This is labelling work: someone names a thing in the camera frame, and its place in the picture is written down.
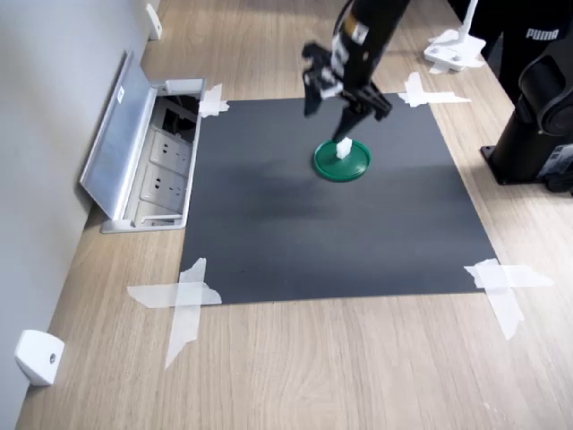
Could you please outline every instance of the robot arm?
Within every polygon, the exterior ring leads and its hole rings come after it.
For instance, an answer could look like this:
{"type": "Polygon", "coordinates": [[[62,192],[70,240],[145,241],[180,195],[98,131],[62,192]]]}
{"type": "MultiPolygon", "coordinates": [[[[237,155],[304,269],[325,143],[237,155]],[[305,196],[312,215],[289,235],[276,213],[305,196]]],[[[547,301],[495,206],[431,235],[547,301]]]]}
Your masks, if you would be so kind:
{"type": "Polygon", "coordinates": [[[352,0],[338,16],[332,51],[307,43],[303,57],[311,66],[303,73],[304,116],[317,112],[323,99],[338,96],[348,102],[332,141],[340,142],[372,112],[376,120],[392,105],[372,82],[372,74],[410,0],[352,0]]]}
{"type": "Polygon", "coordinates": [[[521,73],[521,97],[496,146],[482,154],[501,185],[573,189],[573,32],[521,73]]]}

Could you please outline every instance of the wooden table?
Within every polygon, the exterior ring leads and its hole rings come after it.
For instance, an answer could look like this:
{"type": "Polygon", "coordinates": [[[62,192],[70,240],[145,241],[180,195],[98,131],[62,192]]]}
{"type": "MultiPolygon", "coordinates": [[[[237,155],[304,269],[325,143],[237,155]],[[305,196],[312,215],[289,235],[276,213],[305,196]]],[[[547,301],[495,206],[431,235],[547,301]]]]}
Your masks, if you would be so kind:
{"type": "MultiPolygon", "coordinates": [[[[301,47],[329,44],[342,3],[163,0],[143,66],[223,82],[226,99],[302,97],[301,47]]],[[[164,371],[173,310],[125,288],[175,281],[184,232],[103,236],[94,211],[50,327],[66,343],[56,384],[30,390],[19,428],[573,427],[573,201],[494,183],[478,149],[498,140],[509,100],[487,67],[430,75],[421,58],[458,25],[443,0],[412,0],[374,80],[401,91],[418,71],[426,90],[473,101],[432,111],[485,229],[502,263],[557,283],[517,291],[512,340],[484,294],[223,305],[201,311],[198,340],[164,371]]]]}

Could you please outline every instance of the green plate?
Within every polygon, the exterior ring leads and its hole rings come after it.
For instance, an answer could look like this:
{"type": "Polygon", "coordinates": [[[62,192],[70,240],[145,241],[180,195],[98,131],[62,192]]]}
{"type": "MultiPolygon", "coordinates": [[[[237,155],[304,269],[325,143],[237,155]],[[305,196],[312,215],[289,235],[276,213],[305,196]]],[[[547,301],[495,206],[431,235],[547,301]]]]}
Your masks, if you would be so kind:
{"type": "Polygon", "coordinates": [[[337,157],[337,145],[333,141],[324,142],[312,157],[314,168],[319,175],[334,182],[347,182],[362,176],[370,166],[370,152],[359,141],[352,141],[350,153],[343,159],[337,157]]]}

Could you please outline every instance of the power outlet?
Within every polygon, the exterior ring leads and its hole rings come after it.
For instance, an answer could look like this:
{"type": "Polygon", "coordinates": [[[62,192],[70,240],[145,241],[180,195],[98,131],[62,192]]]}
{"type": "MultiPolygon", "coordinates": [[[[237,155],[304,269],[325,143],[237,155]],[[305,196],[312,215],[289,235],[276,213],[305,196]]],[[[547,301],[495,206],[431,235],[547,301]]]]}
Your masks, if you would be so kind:
{"type": "Polygon", "coordinates": [[[151,162],[187,176],[191,164],[191,145],[175,136],[156,130],[153,137],[151,162]]]}
{"type": "Polygon", "coordinates": [[[185,179],[161,166],[149,164],[143,178],[141,199],[183,213],[185,179]]]}

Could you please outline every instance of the white wall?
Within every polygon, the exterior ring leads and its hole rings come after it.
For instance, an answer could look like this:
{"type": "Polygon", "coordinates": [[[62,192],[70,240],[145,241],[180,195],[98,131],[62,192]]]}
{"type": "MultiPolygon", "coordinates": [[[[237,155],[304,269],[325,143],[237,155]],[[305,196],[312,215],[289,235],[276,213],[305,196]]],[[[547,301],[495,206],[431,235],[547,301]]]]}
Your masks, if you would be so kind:
{"type": "Polygon", "coordinates": [[[28,388],[20,333],[47,330],[72,262],[91,205],[77,180],[124,50],[141,59],[146,3],[0,1],[0,429],[28,388]]]}

